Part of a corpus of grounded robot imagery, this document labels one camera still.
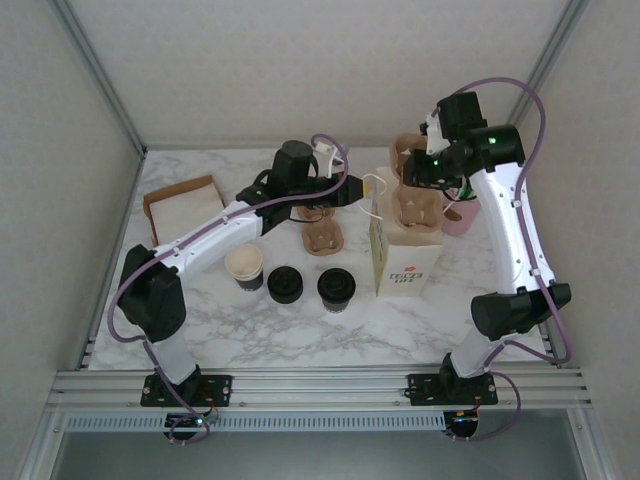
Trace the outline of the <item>pink straw holder cup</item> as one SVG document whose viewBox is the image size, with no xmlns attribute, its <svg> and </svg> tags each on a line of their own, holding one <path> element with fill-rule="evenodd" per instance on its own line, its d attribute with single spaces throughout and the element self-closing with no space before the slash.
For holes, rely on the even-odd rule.
<svg viewBox="0 0 640 480">
<path fill-rule="evenodd" d="M 451 202 L 446 196 L 443 201 L 443 221 L 441 230 L 449 236 L 466 234 L 480 211 L 477 200 Z"/>
</svg>

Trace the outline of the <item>thin aluminium table rail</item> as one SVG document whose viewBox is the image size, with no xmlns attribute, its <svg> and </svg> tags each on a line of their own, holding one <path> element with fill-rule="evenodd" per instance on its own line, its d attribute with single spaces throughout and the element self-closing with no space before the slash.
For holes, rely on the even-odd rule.
<svg viewBox="0 0 640 480">
<path fill-rule="evenodd" d="M 249 143 L 238 143 L 238 142 L 218 142 L 218 143 L 184 143 L 184 144 L 150 144 L 146 146 L 148 152 L 152 151 L 204 151 L 204 150 L 249 150 L 249 149 L 276 149 L 280 147 L 283 141 L 275 141 L 275 142 L 249 142 Z M 349 149 L 355 148 L 388 148 L 390 146 L 390 142 L 377 142 L 377 143 L 366 143 L 366 142 L 347 142 L 345 145 Z"/>
</svg>

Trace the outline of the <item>aluminium frame post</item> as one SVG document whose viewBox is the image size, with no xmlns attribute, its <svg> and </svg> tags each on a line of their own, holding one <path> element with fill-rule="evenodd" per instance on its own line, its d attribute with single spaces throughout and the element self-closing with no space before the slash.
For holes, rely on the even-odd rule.
<svg viewBox="0 0 640 480">
<path fill-rule="evenodd" d="M 546 80 L 591 2 L 592 0 L 566 0 L 527 78 L 527 84 L 538 94 L 541 93 Z M 508 115 L 507 121 L 520 126 L 533 105 L 534 100 L 528 93 L 520 93 Z"/>
<path fill-rule="evenodd" d="M 46 3 L 58 18 L 62 29 L 69 37 L 71 44 L 85 65 L 98 92 L 105 100 L 127 141 L 134 149 L 139 161 L 143 162 L 147 156 L 147 146 L 144 144 L 131 116 L 127 112 L 120 95 L 114 87 L 96 49 L 92 45 L 71 1 L 46 0 Z"/>
</svg>

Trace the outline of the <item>small controller board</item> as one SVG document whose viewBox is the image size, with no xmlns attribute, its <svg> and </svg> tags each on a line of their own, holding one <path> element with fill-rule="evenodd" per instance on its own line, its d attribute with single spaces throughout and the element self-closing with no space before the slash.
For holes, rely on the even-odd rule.
<svg viewBox="0 0 640 480">
<path fill-rule="evenodd" d="M 452 437 L 472 437 L 479 425 L 476 410 L 462 410 L 444 413 L 446 434 Z"/>
<path fill-rule="evenodd" d="M 195 415 L 189 414 L 167 414 L 164 422 L 165 428 L 201 429 L 204 427 L 204 420 Z"/>
</svg>

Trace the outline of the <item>brown pulp cup carrier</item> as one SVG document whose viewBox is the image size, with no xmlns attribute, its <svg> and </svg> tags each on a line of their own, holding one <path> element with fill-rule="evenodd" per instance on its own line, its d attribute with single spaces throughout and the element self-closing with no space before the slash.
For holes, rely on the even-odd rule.
<svg viewBox="0 0 640 480">
<path fill-rule="evenodd" d="M 328 256 L 344 247 L 340 225 L 334 220 L 334 208 L 298 207 L 297 214 L 305 224 L 301 231 L 304 249 L 313 256 Z"/>
<path fill-rule="evenodd" d="M 443 202 L 437 190 L 410 187 L 402 182 L 403 167 L 416 150 L 424 150 L 427 140 L 415 133 L 397 135 L 390 146 L 391 173 L 398 180 L 392 193 L 394 220 L 408 232 L 427 234 L 441 229 Z"/>
</svg>

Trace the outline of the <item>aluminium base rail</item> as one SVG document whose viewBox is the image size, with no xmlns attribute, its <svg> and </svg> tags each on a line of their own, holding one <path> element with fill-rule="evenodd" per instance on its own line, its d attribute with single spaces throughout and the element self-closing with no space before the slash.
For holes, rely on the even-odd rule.
<svg viewBox="0 0 640 480">
<path fill-rule="evenodd" d="M 541 362 L 499 362 L 498 410 L 517 403 L 530 410 L 589 408 L 585 379 L 577 368 Z M 230 368 L 228 411 L 407 410 L 403 394 L 411 373 L 433 365 L 326 368 Z M 45 403 L 48 411 L 138 412 L 145 370 L 60 372 Z"/>
</svg>

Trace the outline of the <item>white paper napkins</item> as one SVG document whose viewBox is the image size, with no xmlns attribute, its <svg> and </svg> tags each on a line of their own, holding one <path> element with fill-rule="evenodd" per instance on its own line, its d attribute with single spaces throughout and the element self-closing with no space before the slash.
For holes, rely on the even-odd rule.
<svg viewBox="0 0 640 480">
<path fill-rule="evenodd" d="M 168 243 L 197 229 L 224 209 L 217 189 L 206 185 L 150 205 L 157 243 Z"/>
</svg>

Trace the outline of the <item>white paper takeout bag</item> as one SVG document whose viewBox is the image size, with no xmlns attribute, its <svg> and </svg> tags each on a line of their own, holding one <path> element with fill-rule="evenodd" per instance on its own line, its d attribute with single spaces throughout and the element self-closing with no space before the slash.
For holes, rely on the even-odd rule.
<svg viewBox="0 0 640 480">
<path fill-rule="evenodd" d="M 442 253 L 443 232 L 419 234 L 401 229 L 392 210 L 392 193 L 398 180 L 391 169 L 379 167 L 369 179 L 375 182 L 368 213 L 376 295 L 419 296 Z"/>
</svg>

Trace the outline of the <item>brown cardboard napkin box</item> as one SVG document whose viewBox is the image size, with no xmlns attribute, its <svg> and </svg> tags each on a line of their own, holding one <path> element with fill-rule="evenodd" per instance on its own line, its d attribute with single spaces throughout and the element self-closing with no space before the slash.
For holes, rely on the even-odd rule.
<svg viewBox="0 0 640 480">
<path fill-rule="evenodd" d="M 223 206 L 225 208 L 224 199 L 222 197 L 222 194 L 219 192 L 219 189 L 217 188 L 217 184 L 212 175 L 205 175 L 202 177 L 198 177 L 191 180 L 179 182 L 173 185 L 169 185 L 159 190 L 150 192 L 143 197 L 143 211 L 150 224 L 151 242 L 153 246 L 159 246 L 159 244 L 157 243 L 156 230 L 155 230 L 154 222 L 150 213 L 150 205 L 154 202 L 167 199 L 181 193 L 186 193 L 195 189 L 199 189 L 209 184 L 212 184 L 217 189 L 219 196 L 222 200 Z"/>
</svg>

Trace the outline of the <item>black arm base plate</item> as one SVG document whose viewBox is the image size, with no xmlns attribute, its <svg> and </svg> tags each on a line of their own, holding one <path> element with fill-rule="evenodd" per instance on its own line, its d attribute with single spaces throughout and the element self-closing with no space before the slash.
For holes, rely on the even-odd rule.
<svg viewBox="0 0 640 480">
<path fill-rule="evenodd" d="M 497 390 L 492 375 L 445 379 L 440 374 L 410 374 L 404 396 L 412 406 L 496 405 Z"/>
<path fill-rule="evenodd" d="M 233 377 L 206 375 L 190 378 L 173 385 L 175 392 L 191 407 L 228 407 Z M 181 403 L 169 391 L 165 382 L 155 373 L 145 378 L 140 399 L 142 407 L 180 407 Z"/>
</svg>

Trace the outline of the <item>stack of paper cups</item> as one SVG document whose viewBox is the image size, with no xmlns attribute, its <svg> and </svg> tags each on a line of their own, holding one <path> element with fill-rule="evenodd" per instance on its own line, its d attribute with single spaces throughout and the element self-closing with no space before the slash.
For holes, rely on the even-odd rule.
<svg viewBox="0 0 640 480">
<path fill-rule="evenodd" d="M 263 255 L 256 245 L 244 244 L 233 249 L 224 264 L 242 290 L 253 292 L 263 285 Z"/>
</svg>

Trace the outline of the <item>stack of black lids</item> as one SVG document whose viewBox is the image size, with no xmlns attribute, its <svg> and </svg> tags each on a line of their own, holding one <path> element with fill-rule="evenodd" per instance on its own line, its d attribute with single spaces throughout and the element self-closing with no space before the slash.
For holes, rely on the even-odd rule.
<svg viewBox="0 0 640 480">
<path fill-rule="evenodd" d="M 303 293 L 303 278 L 297 269 L 290 266 L 281 266 L 269 274 L 267 288 L 275 302 L 285 305 L 292 304 Z"/>
</svg>

